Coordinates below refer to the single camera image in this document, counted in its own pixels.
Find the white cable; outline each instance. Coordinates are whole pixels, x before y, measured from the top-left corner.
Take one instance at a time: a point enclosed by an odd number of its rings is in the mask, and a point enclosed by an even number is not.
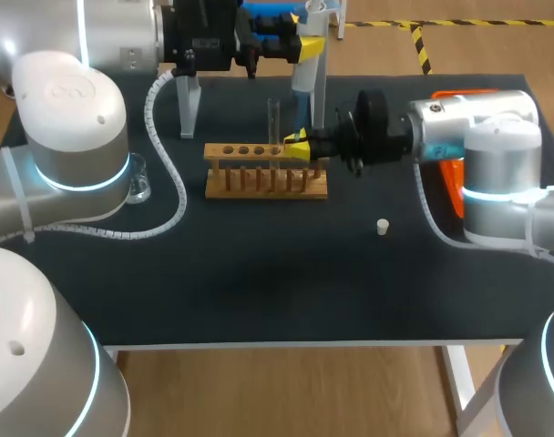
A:
[[[115,230],[98,229],[98,228],[91,228],[89,226],[68,225],[68,224],[39,226],[39,227],[36,227],[34,231],[46,230],[46,231],[71,232],[71,233],[89,235],[91,237],[100,237],[102,239],[123,239],[123,240],[149,239],[151,237],[155,237],[159,234],[162,234],[167,230],[172,229],[180,222],[181,218],[184,215],[184,212],[186,211],[186,207],[188,205],[186,189],[184,188],[184,183],[182,181],[180,174],[178,173],[178,170],[174,166],[173,162],[171,161],[168,154],[166,153],[166,149],[162,146],[161,141],[159,140],[158,132],[156,131],[156,127],[153,122],[153,107],[156,102],[156,97],[158,96],[159,91],[169,81],[173,79],[174,79],[174,75],[172,75],[171,71],[168,71],[163,75],[161,75],[160,77],[158,77],[158,79],[154,82],[154,84],[149,89],[143,112],[144,112],[144,118],[146,122],[146,128],[148,130],[149,139],[151,140],[151,144],[153,144],[153,147],[156,149],[156,152],[158,152],[159,158],[164,164],[164,167],[166,168],[166,170],[169,172],[169,175],[171,176],[174,184],[176,185],[176,189],[178,191],[178,198],[179,198],[178,209],[176,209],[176,212],[174,213],[174,215],[166,223],[160,226],[157,226],[154,229],[143,230],[139,232],[120,232]],[[0,237],[0,243],[8,239],[12,239],[21,234],[22,232],[14,232],[12,234],[4,235],[3,237]]]
[[[435,223],[435,220],[433,219],[433,215],[431,214],[431,209],[429,209],[429,205],[426,201],[425,196],[425,189],[423,188],[423,179],[421,178],[421,170],[419,169],[418,164],[414,164],[415,169],[415,181],[416,181],[416,189],[419,194],[419,199],[421,200],[421,207],[423,208],[423,213],[425,214],[426,221],[429,223],[430,228],[435,232],[435,234],[443,241],[444,243],[448,244],[451,247],[457,248],[457,249],[473,249],[473,250],[497,250],[497,251],[506,251],[506,252],[515,252],[515,253],[522,253],[524,255],[530,255],[530,253],[526,250],[502,250],[502,249],[494,249],[489,248],[485,246],[479,246],[478,244],[474,243],[466,243],[463,241],[455,241],[454,239],[451,239],[447,235],[445,235],[439,226]],[[538,247],[532,246],[533,250],[535,250],[535,253],[537,255],[537,259],[543,259],[551,264],[554,264],[554,255],[551,255],[550,252],[547,250],[542,250]]]
[[[15,167],[14,157],[8,147],[2,147],[2,158],[4,158],[5,168],[7,174],[10,177],[10,183],[14,190],[14,196],[18,207],[20,209],[20,216],[22,217],[22,226],[24,228],[24,239],[27,243],[34,242],[34,230],[32,229],[32,218],[30,217],[30,208],[28,207],[28,201],[24,194],[24,187],[22,187],[22,180],[18,169]]]

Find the wooden peg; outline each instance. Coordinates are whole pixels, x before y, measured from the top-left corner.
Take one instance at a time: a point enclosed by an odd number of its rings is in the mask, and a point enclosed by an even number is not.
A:
[[[287,168],[287,192],[292,191],[293,172],[290,168]]]
[[[322,165],[320,164],[320,161],[315,162],[315,167],[313,168],[313,178],[319,179],[322,175]]]
[[[221,176],[221,165],[218,159],[212,160],[212,173],[216,179]]]
[[[307,168],[304,168],[303,169],[303,175],[302,175],[302,193],[305,192],[305,190],[307,189]]]
[[[257,177],[256,177],[257,191],[261,191],[261,179],[262,179],[262,171],[260,167],[257,167]]]
[[[241,166],[241,191],[247,188],[247,168]]]
[[[271,169],[271,191],[277,191],[277,168]]]
[[[231,168],[226,167],[224,169],[224,184],[227,191],[231,191]]]

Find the test tube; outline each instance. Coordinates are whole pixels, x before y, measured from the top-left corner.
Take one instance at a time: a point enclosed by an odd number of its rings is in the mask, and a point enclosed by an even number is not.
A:
[[[280,120],[280,105],[279,99],[270,98],[267,100],[267,120],[269,128],[269,153],[271,155],[277,155],[279,153],[279,145],[281,144],[279,127],[281,125]],[[269,161],[269,169],[274,170],[271,172],[272,178],[277,178],[279,173],[279,162]],[[277,190],[277,184],[275,181],[273,189]]]
[[[267,114],[269,121],[269,144],[279,146],[281,140],[279,138],[280,108],[279,100],[270,98],[267,100]]]

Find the white table leg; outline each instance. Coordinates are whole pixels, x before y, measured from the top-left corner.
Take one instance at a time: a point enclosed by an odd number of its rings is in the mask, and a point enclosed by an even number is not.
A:
[[[117,356],[119,355],[119,351],[114,349],[113,350],[105,349],[105,351],[107,352],[108,356],[111,357],[111,360],[113,360],[117,364]]]
[[[509,349],[499,359],[477,392],[471,378],[464,346],[445,346],[442,349],[453,401],[456,405],[457,435],[459,437],[479,437],[497,418],[496,379],[502,364],[512,349]]]
[[[465,346],[443,346],[441,350],[445,360],[453,403],[458,415],[467,407],[471,398],[476,394],[474,380],[471,378],[471,370],[467,362],[466,348]]]
[[[338,39],[344,39],[344,30],[346,28],[346,7],[348,0],[340,0],[340,12],[338,13]]]

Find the small white cap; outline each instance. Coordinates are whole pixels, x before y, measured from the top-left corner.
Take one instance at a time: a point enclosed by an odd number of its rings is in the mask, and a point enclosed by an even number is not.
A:
[[[378,235],[384,235],[388,231],[388,226],[390,223],[386,218],[381,218],[376,222],[376,230],[378,231]]]

